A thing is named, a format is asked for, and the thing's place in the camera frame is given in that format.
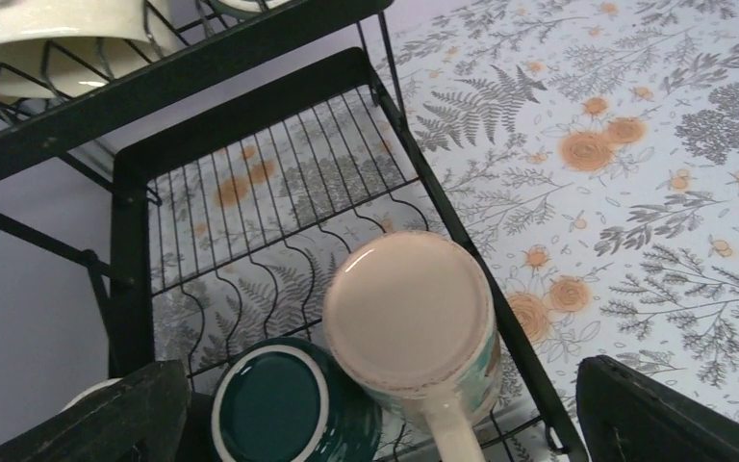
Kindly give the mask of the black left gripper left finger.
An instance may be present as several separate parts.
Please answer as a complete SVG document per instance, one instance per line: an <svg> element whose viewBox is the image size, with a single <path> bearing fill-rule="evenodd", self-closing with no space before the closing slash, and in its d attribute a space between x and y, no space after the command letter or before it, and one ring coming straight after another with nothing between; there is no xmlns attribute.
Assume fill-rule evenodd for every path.
<svg viewBox="0 0 739 462"><path fill-rule="evenodd" d="M0 445L0 461L172 461L191 391L179 360L159 361L100 389Z"/></svg>

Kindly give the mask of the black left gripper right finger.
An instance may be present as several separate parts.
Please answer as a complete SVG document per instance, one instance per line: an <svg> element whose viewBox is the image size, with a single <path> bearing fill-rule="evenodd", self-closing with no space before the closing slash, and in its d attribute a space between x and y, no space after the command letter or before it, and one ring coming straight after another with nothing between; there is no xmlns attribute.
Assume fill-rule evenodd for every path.
<svg viewBox="0 0 739 462"><path fill-rule="evenodd" d="M575 397L593 461L739 461L739 423L607 355L579 364Z"/></svg>

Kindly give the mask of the dark green mug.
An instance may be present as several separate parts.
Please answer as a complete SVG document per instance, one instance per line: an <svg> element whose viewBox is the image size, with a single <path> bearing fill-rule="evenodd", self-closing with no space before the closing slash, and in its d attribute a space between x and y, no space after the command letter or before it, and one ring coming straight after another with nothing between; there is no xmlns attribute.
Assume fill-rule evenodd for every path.
<svg viewBox="0 0 739 462"><path fill-rule="evenodd" d="M210 414L216 461L371 461L382 410L332 355L279 337L236 356Z"/></svg>

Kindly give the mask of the floral cream mug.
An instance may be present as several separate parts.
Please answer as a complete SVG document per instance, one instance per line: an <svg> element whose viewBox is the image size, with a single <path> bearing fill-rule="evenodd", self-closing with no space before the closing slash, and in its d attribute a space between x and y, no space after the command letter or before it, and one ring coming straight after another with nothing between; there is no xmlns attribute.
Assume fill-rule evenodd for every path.
<svg viewBox="0 0 739 462"><path fill-rule="evenodd" d="M340 366L383 408L431 434L445 461L480 461L502 354L492 290L461 245L397 231L354 251L322 308Z"/></svg>

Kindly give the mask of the cream white ribbed mug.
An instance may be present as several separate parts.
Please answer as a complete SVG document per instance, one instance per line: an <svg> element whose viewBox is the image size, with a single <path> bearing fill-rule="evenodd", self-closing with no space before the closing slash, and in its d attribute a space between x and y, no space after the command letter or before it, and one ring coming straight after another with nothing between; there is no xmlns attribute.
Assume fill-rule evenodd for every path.
<svg viewBox="0 0 739 462"><path fill-rule="evenodd" d="M0 1L0 95L76 97L178 50L166 1Z"/></svg>

